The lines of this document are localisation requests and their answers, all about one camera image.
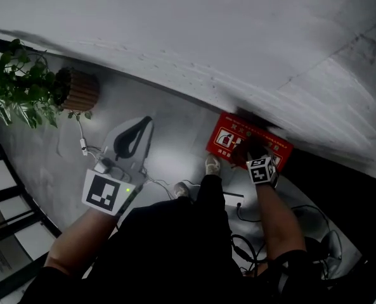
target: brown ribbed pot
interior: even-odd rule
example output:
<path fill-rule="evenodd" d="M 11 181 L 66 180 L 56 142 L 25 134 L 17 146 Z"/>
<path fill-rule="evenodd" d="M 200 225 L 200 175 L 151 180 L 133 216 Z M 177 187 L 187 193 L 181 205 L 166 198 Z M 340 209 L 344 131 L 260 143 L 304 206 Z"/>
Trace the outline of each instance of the brown ribbed pot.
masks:
<path fill-rule="evenodd" d="M 100 86 L 94 75 L 73 68 L 62 68 L 57 73 L 67 88 L 67 97 L 61 100 L 63 109 L 74 111 L 91 110 L 99 99 Z"/>

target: shoe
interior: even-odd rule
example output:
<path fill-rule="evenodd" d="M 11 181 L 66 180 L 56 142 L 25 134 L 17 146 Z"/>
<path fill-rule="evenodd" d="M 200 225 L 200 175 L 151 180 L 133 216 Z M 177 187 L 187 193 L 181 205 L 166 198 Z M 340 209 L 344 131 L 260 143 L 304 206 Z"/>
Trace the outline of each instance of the shoe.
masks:
<path fill-rule="evenodd" d="M 179 197 L 189 197 L 189 188 L 183 182 L 179 182 L 174 186 L 174 196 Z"/>
<path fill-rule="evenodd" d="M 214 155 L 208 155 L 205 161 L 207 175 L 220 175 L 220 161 Z"/>

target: forearm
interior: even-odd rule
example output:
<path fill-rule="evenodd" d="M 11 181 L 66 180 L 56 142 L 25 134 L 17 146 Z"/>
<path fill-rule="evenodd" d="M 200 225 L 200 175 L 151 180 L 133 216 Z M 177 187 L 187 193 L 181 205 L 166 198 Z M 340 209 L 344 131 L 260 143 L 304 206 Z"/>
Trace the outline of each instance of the forearm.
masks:
<path fill-rule="evenodd" d="M 306 250 L 304 236 L 292 210 L 271 186 L 256 188 L 268 258 L 276 259 L 291 250 Z"/>
<path fill-rule="evenodd" d="M 118 218 L 90 208 L 54 242 L 45 267 L 81 276 L 111 235 Z"/>

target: white connector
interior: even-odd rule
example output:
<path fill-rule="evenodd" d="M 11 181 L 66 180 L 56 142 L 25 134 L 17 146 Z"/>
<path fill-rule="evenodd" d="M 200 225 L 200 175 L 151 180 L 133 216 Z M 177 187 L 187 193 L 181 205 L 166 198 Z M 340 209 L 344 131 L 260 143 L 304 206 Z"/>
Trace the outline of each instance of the white connector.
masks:
<path fill-rule="evenodd" d="M 82 153 L 83 153 L 83 155 L 87 156 L 88 155 L 88 147 L 86 146 L 86 140 L 81 139 L 80 142 L 81 142 Z"/>

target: concrete floor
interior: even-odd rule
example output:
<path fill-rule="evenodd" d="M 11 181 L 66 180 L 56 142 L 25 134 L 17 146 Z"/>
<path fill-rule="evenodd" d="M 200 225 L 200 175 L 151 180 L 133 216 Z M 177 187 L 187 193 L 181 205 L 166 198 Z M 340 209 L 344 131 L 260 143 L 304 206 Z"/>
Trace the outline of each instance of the concrete floor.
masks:
<path fill-rule="evenodd" d="M 48 61 L 52 71 L 73 66 L 98 77 L 101 96 L 93 109 L 92 120 L 81 119 L 89 145 L 100 147 L 107 133 L 118 124 L 149 115 L 154 120 L 155 130 L 145 162 L 148 174 L 153 179 L 164 179 L 171 192 L 173 185 L 183 179 L 194 184 L 200 183 L 207 155 L 205 147 L 219 117 L 219 110 L 106 68 L 56 56 L 49 56 Z M 0 142 L 28 192 L 50 219 L 64 230 L 88 209 L 81 203 L 81 195 L 86 169 L 92 168 L 94 159 L 82 155 L 79 144 L 81 135 L 75 119 L 70 120 L 63 113 L 58 127 L 56 129 L 48 124 L 32 130 L 18 119 L 9 127 L 0 121 Z M 232 170 L 227 162 L 223 162 L 222 167 L 224 190 L 244 195 L 250 210 L 243 211 L 243 217 L 257 219 L 256 192 L 247 172 L 242 169 Z M 192 187 L 193 195 L 197 189 Z M 284 177 L 280 177 L 277 190 L 290 206 L 312 205 L 306 195 Z M 147 184 L 130 209 L 167 199 L 163 188 Z M 246 237 L 257 251 L 263 243 L 261 225 L 238 220 L 234 207 L 227 206 L 226 211 L 233 233 Z M 305 235 L 316 239 L 321 239 L 327 233 L 323 219 L 313 210 L 305 210 L 301 225 Z M 337 229 L 333 223 L 330 223 L 330 228 Z M 344 258 L 338 269 L 337 266 L 333 267 L 332 276 L 346 273 L 360 257 L 358 250 L 341 231 L 339 233 Z M 262 251 L 260 257 L 264 256 L 265 252 Z M 249 264 L 237 256 L 235 260 L 248 268 Z"/>

